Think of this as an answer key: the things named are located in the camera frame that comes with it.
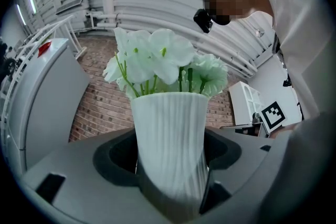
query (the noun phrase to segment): black headset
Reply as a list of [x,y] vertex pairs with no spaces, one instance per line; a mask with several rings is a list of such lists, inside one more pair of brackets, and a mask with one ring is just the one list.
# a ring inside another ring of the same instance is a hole
[[194,22],[198,24],[204,33],[210,32],[213,21],[219,25],[228,25],[231,19],[229,15],[216,15],[214,10],[210,10],[208,7],[199,9],[194,16]]

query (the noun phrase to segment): bouquet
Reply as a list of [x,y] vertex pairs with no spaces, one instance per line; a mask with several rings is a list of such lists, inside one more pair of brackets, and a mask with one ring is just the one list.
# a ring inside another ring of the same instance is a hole
[[199,55],[172,30],[127,33],[114,29],[118,53],[103,72],[130,100],[160,92],[193,92],[211,98],[227,85],[227,66],[212,54]]

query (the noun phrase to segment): black fisheye border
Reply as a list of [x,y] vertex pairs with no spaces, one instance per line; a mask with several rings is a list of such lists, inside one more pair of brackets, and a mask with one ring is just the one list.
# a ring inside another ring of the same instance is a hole
[[[1,0],[0,16],[5,14],[8,7],[10,7],[13,0]],[[336,0],[327,0],[336,14]],[[321,176],[320,181],[314,189],[311,190],[310,195],[305,201],[290,215],[286,216],[281,222],[288,223],[288,221],[318,221],[324,222],[334,218],[334,202],[333,198],[336,194],[336,180],[335,180],[336,157],[335,151],[328,170]],[[0,147],[0,175],[2,182],[2,217],[9,215],[16,221],[31,220],[35,223],[48,223],[51,222],[44,217],[39,210],[30,203],[30,201],[21,192],[16,184],[11,172],[5,164]],[[18,211],[12,215],[13,208]]]

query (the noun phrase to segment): white cabinet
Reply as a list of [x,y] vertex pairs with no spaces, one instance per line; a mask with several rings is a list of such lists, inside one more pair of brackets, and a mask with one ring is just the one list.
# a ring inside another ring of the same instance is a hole
[[241,81],[231,86],[229,91],[236,125],[251,124],[253,113],[264,107],[260,92]]

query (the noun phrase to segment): white wall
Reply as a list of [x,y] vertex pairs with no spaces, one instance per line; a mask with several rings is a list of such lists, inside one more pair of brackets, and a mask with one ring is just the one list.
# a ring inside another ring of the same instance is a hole
[[287,72],[277,56],[272,56],[258,68],[257,74],[248,80],[248,84],[258,90],[265,106],[277,101],[287,118],[283,126],[301,121],[297,97],[292,87],[283,87]]
[[14,47],[19,40],[23,42],[27,37],[19,21],[14,5],[8,9],[3,17],[0,35],[2,36],[3,42],[6,43],[8,47]]

